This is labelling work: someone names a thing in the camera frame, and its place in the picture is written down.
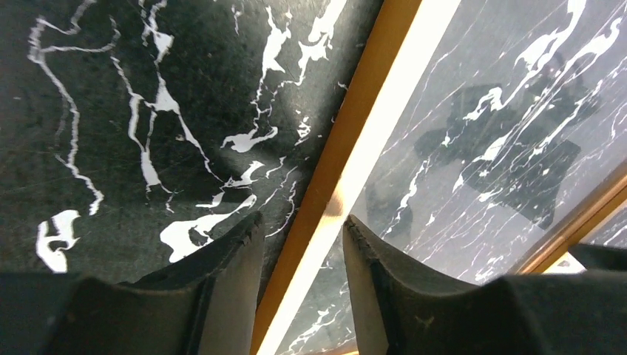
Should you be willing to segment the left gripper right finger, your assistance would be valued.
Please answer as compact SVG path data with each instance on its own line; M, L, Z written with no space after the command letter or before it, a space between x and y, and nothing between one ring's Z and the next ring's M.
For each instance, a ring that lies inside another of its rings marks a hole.
M626 251L578 244L576 274L473 285L406 255L354 216L343 250L361 354L624 354Z

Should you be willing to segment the clear acrylic sheet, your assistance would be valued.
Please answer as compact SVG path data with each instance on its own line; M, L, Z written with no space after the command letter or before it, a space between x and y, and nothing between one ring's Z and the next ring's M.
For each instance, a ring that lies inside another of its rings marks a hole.
M461 1L351 212L480 285L625 162L624 1Z

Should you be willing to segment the printed photo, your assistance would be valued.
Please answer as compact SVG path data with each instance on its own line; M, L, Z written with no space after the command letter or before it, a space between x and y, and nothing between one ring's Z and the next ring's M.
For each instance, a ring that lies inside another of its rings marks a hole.
M579 274L586 271L586 267L580 263L569 252L564 253L553 264L551 264L544 274Z

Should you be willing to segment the brown wooden photo frame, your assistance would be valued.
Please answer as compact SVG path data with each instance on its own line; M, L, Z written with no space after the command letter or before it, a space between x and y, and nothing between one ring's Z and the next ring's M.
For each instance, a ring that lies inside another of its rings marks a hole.
M341 349L353 340L343 260L334 248L461 1L386 1L350 83L257 315L251 352L306 345ZM534 269L563 229L594 214L626 186L626 162L517 268Z

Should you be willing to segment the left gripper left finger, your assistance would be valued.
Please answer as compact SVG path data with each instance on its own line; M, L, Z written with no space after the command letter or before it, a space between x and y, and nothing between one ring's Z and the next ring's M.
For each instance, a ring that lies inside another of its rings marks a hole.
M260 289L259 212L135 283L3 273L3 354L247 354Z

